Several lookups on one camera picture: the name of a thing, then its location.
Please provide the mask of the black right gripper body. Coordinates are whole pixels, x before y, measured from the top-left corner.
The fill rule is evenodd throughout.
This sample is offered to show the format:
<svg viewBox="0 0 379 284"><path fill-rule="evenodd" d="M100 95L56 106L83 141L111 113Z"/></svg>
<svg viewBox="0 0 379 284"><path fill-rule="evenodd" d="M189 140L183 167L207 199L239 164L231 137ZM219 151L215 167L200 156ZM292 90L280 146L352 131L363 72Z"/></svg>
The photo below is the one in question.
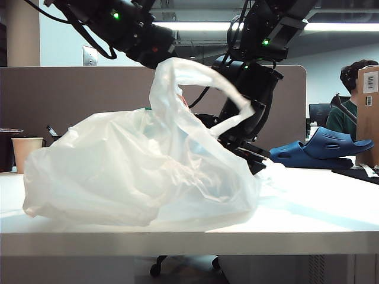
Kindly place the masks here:
<svg viewBox="0 0 379 284"><path fill-rule="evenodd" d="M212 68L227 78L255 111L253 116L222 133L219 142L248 162L261 162L264 151L249 143L256 141L265 125L274 89L283 75L275 67L265 67L258 63L214 63Z"/></svg>

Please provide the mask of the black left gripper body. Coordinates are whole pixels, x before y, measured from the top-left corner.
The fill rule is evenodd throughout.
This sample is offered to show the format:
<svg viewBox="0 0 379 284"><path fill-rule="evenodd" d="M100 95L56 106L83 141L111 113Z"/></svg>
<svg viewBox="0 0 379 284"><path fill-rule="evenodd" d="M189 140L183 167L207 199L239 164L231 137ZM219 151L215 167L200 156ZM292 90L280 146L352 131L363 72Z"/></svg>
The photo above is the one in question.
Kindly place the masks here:
<svg viewBox="0 0 379 284"><path fill-rule="evenodd" d="M177 57L171 29L152 25L141 42L129 50L129 58L150 69L156 69L160 62Z"/></svg>

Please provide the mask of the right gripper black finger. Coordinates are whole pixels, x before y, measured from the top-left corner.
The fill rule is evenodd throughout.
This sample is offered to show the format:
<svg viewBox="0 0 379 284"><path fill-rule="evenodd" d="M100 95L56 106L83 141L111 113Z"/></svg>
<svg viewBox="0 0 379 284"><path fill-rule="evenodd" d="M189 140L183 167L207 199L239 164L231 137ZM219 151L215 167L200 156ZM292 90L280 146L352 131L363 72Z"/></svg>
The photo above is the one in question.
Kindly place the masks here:
<svg viewBox="0 0 379 284"><path fill-rule="evenodd" d="M263 161L266 161L266 157L261 156L249 156L246 158L251 174L255 175L261 170L266 168L266 165L263 164Z"/></svg>

